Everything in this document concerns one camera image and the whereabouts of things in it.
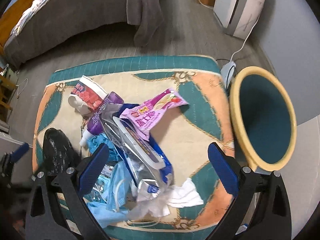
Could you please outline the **blue face mask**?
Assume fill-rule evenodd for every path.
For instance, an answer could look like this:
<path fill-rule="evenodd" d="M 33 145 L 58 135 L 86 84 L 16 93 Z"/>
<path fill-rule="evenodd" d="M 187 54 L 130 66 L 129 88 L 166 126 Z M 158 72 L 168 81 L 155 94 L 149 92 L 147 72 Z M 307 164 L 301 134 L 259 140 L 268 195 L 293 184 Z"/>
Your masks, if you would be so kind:
<path fill-rule="evenodd" d="M 106 188 L 102 195 L 106 200 L 102 202 L 88 202 L 86 205 L 102 228 L 127 220 L 129 209 L 126 204 L 126 195 L 131 184 L 131 176 L 123 161 L 118 162 L 106 181 Z"/>

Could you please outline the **white tissue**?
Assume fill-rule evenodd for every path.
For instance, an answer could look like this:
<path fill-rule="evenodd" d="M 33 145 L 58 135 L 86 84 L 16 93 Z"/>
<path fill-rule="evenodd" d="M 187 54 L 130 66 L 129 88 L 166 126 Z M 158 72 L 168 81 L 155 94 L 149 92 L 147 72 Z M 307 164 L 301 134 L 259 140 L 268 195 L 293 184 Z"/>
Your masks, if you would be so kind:
<path fill-rule="evenodd" d="M 153 200 L 144 200 L 129 212 L 128 220 L 140 220 L 150 215 L 160 218 L 171 214 L 169 207 L 184 208 L 204 204 L 191 178 L 187 178 L 182 186 L 171 185 Z"/>

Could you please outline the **purple tube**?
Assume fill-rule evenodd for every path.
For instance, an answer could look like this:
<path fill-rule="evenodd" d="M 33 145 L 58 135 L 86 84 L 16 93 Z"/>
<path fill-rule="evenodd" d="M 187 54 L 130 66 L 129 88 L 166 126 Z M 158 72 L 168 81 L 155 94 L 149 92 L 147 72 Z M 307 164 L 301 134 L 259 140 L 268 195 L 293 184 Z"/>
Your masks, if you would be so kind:
<path fill-rule="evenodd" d="M 82 133 L 82 138 L 79 142 L 81 147 L 86 147 L 87 141 L 94 137 L 95 135 L 99 135 L 103 132 L 103 125 L 100 120 L 100 114 L 105 109 L 105 107 L 109 104 L 123 104 L 124 100 L 115 92 L 110 92 L 103 100 L 101 105 L 97 108 L 95 113 L 90 117 L 86 128 Z"/>

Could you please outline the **blue silver foil bag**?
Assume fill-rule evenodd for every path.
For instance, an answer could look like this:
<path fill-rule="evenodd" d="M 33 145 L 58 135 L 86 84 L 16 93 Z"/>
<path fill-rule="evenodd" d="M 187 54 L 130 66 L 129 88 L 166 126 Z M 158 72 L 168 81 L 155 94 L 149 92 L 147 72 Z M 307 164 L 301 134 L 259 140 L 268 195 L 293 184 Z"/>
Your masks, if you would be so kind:
<path fill-rule="evenodd" d="M 144 140 L 129 119 L 121 119 L 121 104 L 108 103 L 99 114 L 103 130 L 112 141 L 133 180 L 136 201 L 153 200 L 174 182 L 170 161 L 153 137 Z"/>

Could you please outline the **pink snack wrapper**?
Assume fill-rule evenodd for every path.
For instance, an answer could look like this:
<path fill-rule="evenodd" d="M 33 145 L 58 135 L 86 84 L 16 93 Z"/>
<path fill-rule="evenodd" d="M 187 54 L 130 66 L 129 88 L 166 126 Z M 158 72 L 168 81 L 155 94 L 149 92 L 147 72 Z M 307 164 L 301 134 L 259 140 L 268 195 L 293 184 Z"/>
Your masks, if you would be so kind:
<path fill-rule="evenodd" d="M 180 94 L 168 88 L 153 99 L 133 108 L 126 108 L 120 115 L 120 119 L 129 120 L 136 133 L 146 141 L 149 141 L 150 131 L 155 127 L 168 109 L 185 106 L 189 103 Z"/>

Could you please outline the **blue pill blister pack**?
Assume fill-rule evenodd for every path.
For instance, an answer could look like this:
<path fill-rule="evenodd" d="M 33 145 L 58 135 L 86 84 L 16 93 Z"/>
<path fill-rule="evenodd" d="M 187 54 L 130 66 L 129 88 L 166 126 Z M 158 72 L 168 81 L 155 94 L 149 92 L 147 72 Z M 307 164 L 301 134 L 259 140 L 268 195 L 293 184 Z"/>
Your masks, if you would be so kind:
<path fill-rule="evenodd" d="M 114 170 L 114 166 L 106 164 L 99 174 L 97 181 L 95 182 L 91 192 L 91 201 L 106 203 L 108 200 L 109 189 L 111 188 L 111 177 Z"/>

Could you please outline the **yellow rimmed teal trash bin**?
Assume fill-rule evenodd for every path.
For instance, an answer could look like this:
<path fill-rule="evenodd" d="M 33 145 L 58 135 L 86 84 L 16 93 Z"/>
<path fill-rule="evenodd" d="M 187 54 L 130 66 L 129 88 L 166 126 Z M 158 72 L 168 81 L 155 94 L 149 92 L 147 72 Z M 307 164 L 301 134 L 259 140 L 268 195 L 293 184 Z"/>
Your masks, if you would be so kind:
<path fill-rule="evenodd" d="M 261 67 L 246 67 L 231 85 L 229 106 L 236 154 L 253 171 L 281 170 L 295 149 L 297 120 L 280 81 Z"/>

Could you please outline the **black shoe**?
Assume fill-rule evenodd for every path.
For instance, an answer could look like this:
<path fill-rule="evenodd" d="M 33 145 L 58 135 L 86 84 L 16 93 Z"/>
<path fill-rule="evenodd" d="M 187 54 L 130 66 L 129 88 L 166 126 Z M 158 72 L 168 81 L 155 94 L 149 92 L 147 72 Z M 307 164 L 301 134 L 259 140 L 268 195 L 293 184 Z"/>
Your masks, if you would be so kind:
<path fill-rule="evenodd" d="M 81 162 L 80 154 L 60 129 L 46 130 L 42 150 L 43 166 L 49 176 L 65 172 L 69 167 L 77 167 Z"/>

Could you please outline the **teal and peach rug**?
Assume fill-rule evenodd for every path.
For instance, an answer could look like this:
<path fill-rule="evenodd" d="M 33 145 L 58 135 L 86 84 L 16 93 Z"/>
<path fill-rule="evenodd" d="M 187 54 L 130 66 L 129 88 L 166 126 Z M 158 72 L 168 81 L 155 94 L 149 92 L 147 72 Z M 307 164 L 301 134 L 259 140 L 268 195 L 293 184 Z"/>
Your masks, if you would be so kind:
<path fill-rule="evenodd" d="M 51 75 L 39 105 L 33 138 L 33 168 L 43 160 L 44 133 L 62 130 L 80 150 L 81 115 L 68 103 L 82 76 L 126 103 L 143 103 L 173 88 L 187 105 L 168 110 L 151 134 L 173 165 L 175 183 L 190 178 L 204 203 L 171 208 L 170 214 L 142 222 L 120 222 L 106 233 L 116 239 L 205 239 L 227 211 L 232 197 L 225 191 L 208 160 L 208 146 L 216 142 L 234 155 L 228 99 L 216 61 L 207 56 L 119 57 L 85 63 Z"/>

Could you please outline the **white power strip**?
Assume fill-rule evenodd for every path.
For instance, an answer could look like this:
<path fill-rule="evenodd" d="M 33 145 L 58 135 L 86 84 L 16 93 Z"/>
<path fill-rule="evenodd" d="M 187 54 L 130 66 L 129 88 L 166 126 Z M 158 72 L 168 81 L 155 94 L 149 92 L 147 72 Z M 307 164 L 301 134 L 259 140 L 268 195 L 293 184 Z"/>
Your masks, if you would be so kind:
<path fill-rule="evenodd" d="M 236 64 L 232 60 L 224 64 L 223 67 L 221 68 L 220 73 L 223 79 L 225 90 L 228 89 L 231 83 L 235 68 L 236 68 Z"/>

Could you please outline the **wooden headboard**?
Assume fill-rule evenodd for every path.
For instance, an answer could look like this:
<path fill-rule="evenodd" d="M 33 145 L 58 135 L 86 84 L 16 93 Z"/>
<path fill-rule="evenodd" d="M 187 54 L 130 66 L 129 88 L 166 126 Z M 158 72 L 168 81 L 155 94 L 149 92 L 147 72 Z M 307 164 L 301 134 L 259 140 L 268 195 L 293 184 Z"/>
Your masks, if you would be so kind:
<path fill-rule="evenodd" d="M 32 5 L 34 0 L 15 0 L 11 6 L 7 7 L 1 16 L 1 53 L 5 43 L 10 37 L 13 27 L 17 24 L 22 14 Z"/>

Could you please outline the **blue floral quilt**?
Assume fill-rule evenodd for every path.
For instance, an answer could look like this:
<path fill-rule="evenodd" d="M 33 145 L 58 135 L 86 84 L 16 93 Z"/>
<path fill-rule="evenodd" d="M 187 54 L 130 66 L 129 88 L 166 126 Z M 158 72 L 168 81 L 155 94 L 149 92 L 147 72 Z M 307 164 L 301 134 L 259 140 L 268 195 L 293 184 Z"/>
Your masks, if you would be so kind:
<path fill-rule="evenodd" d="M 12 28 L 10 36 L 12 35 L 17 36 L 22 31 L 26 23 L 30 21 L 31 18 L 49 1 L 50 0 L 34 0 L 32 5 L 23 12 L 17 24 Z"/>

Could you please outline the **bed with grey cover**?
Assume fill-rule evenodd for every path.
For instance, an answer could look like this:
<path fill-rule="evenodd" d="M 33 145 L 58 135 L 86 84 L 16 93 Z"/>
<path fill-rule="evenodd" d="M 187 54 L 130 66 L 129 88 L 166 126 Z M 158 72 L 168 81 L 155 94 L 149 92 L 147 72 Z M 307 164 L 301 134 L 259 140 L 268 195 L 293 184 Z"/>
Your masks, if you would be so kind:
<path fill-rule="evenodd" d="M 163 21 L 159 0 L 50 0 L 17 36 L 9 37 L 4 56 L 19 67 L 74 35 L 122 22 L 137 28 L 134 44 L 144 47 Z"/>

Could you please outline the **white air purifier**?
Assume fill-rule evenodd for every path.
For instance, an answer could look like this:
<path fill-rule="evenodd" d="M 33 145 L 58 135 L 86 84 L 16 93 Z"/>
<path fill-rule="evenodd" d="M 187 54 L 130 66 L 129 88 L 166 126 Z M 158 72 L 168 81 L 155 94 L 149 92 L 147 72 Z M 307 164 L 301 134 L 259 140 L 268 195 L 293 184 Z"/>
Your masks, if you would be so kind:
<path fill-rule="evenodd" d="M 223 32 L 244 40 L 258 19 L 265 0 L 215 0 L 214 13 Z"/>

